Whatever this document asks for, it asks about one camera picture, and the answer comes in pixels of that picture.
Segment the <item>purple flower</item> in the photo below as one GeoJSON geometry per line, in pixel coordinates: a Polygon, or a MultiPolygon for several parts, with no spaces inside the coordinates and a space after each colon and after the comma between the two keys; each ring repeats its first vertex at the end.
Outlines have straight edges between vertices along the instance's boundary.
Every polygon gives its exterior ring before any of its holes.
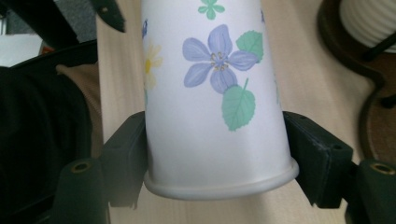
{"type": "Polygon", "coordinates": [[[215,28],[209,35],[207,45],[209,49],[196,38],[184,41],[184,58],[196,62],[184,78],[186,87],[201,85],[213,70],[210,84],[216,92],[223,94],[231,86],[238,85],[236,75],[230,66],[239,71],[247,71],[259,60],[255,54],[244,50],[232,53],[233,43],[227,25],[215,28]]]}

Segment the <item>light wood surface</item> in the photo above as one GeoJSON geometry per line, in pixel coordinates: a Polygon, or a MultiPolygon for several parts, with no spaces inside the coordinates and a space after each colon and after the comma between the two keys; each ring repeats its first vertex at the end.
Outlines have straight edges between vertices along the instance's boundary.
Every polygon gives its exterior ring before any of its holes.
{"type": "MultiPolygon", "coordinates": [[[[118,0],[126,34],[97,21],[105,141],[133,113],[144,110],[140,0],[118,0]]],[[[299,113],[355,149],[358,118],[373,90],[324,47],[317,29],[320,0],[262,0],[283,110],[299,113]]],[[[296,181],[260,195],[219,202],[182,202],[145,188],[137,209],[111,208],[113,224],[346,223],[340,209],[312,207],[296,181]]]]}

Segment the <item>white paper cup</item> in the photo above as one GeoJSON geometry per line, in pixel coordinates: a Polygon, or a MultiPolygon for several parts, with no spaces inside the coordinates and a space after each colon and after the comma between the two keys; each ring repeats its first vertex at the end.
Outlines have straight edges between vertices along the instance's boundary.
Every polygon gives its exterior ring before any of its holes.
{"type": "MultiPolygon", "coordinates": [[[[340,17],[352,37],[372,48],[396,32],[396,1],[343,0],[340,17]]],[[[396,44],[385,52],[396,53],[396,44]]]]}
{"type": "Polygon", "coordinates": [[[297,176],[260,0],[143,0],[142,16],[146,187],[216,200],[297,176]]]}

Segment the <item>brown object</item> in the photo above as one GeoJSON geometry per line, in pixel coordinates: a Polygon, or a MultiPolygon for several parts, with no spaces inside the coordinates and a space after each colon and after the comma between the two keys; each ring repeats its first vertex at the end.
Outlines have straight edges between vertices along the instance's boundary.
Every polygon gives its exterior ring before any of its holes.
{"type": "Polygon", "coordinates": [[[98,158],[103,146],[102,110],[98,64],[82,64],[75,67],[56,66],[59,74],[72,79],[84,95],[92,122],[91,154],[98,158]]]}
{"type": "Polygon", "coordinates": [[[362,55],[369,50],[344,29],[341,0],[324,0],[318,13],[319,32],[332,54],[346,67],[375,84],[360,117],[360,139],[365,158],[396,162],[396,106],[385,108],[384,98],[396,94],[396,54],[380,53],[371,62],[362,55]]]}

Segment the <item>white basket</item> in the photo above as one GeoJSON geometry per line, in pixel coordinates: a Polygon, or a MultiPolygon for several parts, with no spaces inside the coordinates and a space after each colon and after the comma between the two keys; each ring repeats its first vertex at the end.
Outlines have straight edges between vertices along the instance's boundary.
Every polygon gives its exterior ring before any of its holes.
{"type": "MultiPolygon", "coordinates": [[[[372,48],[396,32],[396,1],[343,0],[340,17],[350,35],[372,48]]],[[[396,44],[386,52],[395,53],[396,44]]]]}

